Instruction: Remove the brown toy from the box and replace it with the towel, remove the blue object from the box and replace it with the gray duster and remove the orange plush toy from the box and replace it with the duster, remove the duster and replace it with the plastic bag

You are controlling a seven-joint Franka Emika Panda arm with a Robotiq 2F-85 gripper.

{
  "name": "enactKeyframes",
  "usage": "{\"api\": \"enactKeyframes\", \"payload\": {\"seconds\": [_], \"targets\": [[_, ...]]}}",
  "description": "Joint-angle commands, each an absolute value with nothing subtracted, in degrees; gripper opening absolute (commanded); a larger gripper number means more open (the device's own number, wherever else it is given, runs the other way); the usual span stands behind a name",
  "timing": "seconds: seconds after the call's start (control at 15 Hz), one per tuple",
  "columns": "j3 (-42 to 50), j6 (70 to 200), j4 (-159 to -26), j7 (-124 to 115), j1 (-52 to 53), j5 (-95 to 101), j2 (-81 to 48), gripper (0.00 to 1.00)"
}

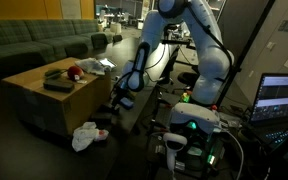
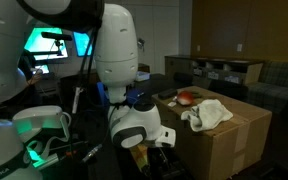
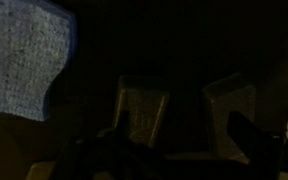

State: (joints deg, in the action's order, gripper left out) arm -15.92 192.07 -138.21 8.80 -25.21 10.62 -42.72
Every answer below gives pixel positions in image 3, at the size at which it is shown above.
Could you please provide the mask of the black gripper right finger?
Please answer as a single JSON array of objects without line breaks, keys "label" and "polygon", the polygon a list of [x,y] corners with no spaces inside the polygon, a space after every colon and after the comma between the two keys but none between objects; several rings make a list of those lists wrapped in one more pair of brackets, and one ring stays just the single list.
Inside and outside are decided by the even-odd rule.
[{"label": "black gripper right finger", "polygon": [[249,159],[250,174],[259,180],[278,180],[288,174],[288,140],[285,129],[277,136],[262,131],[240,112],[230,112],[227,133]]}]

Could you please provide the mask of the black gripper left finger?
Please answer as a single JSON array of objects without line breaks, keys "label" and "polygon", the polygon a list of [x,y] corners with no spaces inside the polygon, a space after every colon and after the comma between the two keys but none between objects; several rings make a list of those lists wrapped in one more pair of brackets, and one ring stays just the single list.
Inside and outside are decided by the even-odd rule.
[{"label": "black gripper left finger", "polygon": [[150,147],[131,141],[130,113],[122,111],[115,128],[93,138],[70,139],[55,162],[50,180],[166,180],[166,160]]}]

